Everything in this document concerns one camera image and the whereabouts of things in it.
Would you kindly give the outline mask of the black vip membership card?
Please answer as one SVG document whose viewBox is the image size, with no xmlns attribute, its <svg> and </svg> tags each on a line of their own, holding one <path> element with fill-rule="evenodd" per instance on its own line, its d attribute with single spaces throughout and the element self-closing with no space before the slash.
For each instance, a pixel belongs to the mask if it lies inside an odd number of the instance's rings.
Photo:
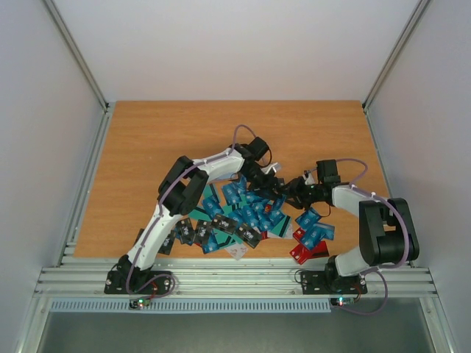
<svg viewBox="0 0 471 353">
<path fill-rule="evenodd" d="M 235 230 L 235 234 L 252 249 L 255 249 L 262 241 L 261 233 L 246 223 L 242 223 Z"/>
</svg>

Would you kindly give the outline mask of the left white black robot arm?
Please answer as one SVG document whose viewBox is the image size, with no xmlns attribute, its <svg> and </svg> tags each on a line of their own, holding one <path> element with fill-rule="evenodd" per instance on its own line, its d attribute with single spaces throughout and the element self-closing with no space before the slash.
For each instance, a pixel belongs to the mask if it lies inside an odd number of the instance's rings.
<svg viewBox="0 0 471 353">
<path fill-rule="evenodd" d="M 202 159 L 179 157 L 158 188 L 157 204 L 149 223 L 135 245 L 118 261 L 117 269 L 126 292 L 139 293 L 150 284 L 149 272 L 159 248 L 177 222 L 197 206 L 208 183 L 240 174 L 268 197 L 275 196 L 280 164 L 260 165 L 267 152 L 266 142 L 256 137 L 249 144 L 234 143 Z"/>
</svg>

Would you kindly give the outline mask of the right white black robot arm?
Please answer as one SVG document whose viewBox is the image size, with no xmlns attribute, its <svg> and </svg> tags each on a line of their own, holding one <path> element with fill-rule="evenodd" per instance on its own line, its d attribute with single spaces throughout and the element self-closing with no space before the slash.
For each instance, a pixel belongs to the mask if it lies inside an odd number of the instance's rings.
<svg viewBox="0 0 471 353">
<path fill-rule="evenodd" d="M 297 209 L 325 202 L 358 218 L 358 246 L 329 258 L 322 271 L 301 271 L 304 294 L 360 296 L 367 292 L 367 274 L 400 267 L 419 256 L 407 201 L 385 199 L 360 189 L 354 181 L 342 181 L 337 163 L 321 160 L 316 164 L 316 180 L 305 173 L 286 185 L 287 201 Z"/>
</svg>

